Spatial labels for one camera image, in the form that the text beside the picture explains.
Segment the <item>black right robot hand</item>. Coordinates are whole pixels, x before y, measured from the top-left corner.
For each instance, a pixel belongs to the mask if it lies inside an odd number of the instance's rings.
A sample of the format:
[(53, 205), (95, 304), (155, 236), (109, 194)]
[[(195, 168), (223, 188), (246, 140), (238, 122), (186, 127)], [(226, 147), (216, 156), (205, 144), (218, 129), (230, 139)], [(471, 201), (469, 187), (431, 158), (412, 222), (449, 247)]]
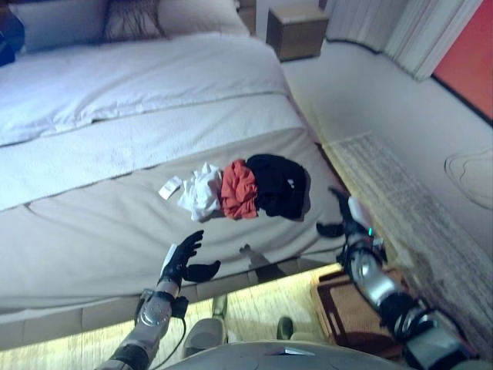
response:
[(350, 241), (355, 237), (375, 236), (371, 216), (356, 197), (350, 196), (335, 187), (329, 187), (328, 191), (337, 198), (342, 221), (339, 224), (317, 222), (316, 229), (320, 236), (326, 238), (344, 236), (346, 241)]

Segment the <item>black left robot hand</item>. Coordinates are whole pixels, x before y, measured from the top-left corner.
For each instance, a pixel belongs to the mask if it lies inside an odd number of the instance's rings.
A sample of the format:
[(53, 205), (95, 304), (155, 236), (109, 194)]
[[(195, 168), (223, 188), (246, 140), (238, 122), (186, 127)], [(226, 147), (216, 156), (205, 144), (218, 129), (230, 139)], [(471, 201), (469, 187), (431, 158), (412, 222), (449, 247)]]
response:
[(179, 288), (183, 281), (203, 283), (211, 281), (220, 269), (219, 260), (212, 264), (189, 264), (202, 246), (204, 230), (189, 235), (181, 244), (172, 247), (163, 262), (157, 284), (173, 282)]

